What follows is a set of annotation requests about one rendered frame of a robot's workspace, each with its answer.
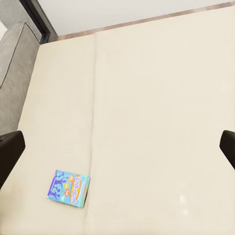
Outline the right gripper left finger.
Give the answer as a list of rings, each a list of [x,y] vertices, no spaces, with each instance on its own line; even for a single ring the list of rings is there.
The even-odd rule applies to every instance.
[[[25,150],[21,130],[0,136],[0,189]]]

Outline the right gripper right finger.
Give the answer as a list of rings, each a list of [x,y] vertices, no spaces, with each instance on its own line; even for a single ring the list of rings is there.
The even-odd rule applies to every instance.
[[[219,147],[235,169],[235,132],[224,130],[220,139]]]

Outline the board game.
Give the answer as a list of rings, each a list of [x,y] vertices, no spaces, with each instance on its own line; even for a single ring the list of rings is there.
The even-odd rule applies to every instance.
[[[83,207],[90,176],[56,170],[47,199]]]

